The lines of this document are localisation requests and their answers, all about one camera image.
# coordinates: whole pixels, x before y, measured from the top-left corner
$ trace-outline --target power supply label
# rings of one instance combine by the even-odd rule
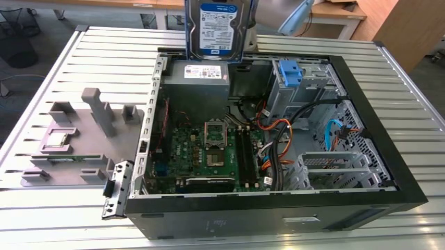
[[[221,66],[188,65],[185,67],[185,78],[221,79]]]
[[[237,12],[236,5],[201,5],[200,48],[208,55],[220,56],[231,53],[235,40],[231,23],[237,17]]]

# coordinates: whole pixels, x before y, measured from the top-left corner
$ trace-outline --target green circuit board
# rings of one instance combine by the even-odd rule
[[[178,193],[178,180],[188,178],[235,178],[237,192],[263,191],[264,187],[241,185],[239,180],[239,160],[235,128],[228,129],[228,145],[224,149],[206,148],[205,127],[174,129],[173,143],[170,150],[170,162],[165,165],[156,165],[158,191],[164,194]],[[251,131],[253,142],[253,155],[257,154],[257,142],[264,140],[263,131]],[[217,140],[218,132],[212,135]]]

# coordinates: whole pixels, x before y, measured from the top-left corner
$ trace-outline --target hard drive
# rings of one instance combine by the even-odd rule
[[[252,0],[186,0],[189,60],[241,61]]]

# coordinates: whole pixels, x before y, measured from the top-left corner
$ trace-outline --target mesh trash bin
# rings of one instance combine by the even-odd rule
[[[13,68],[21,69],[39,60],[29,38],[17,32],[9,22],[0,22],[0,58]]]
[[[0,9],[0,14],[10,23],[11,27],[25,37],[30,38],[41,33],[41,27],[33,11],[27,9],[5,10]]]

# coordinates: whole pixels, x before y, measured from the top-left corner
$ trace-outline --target metal slat table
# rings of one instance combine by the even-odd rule
[[[53,102],[88,108],[81,94],[89,86],[101,88],[101,99],[113,108],[126,103],[144,106],[158,47],[185,46],[181,31],[90,27],[71,37],[0,151],[0,249],[368,249],[383,244],[440,249],[445,245],[445,123],[387,49],[371,42],[264,35],[259,43],[264,52],[345,58],[430,203],[351,232],[149,241],[129,219],[101,220],[102,186],[23,188],[21,170],[30,167],[30,154],[38,151],[53,120],[47,114]]]

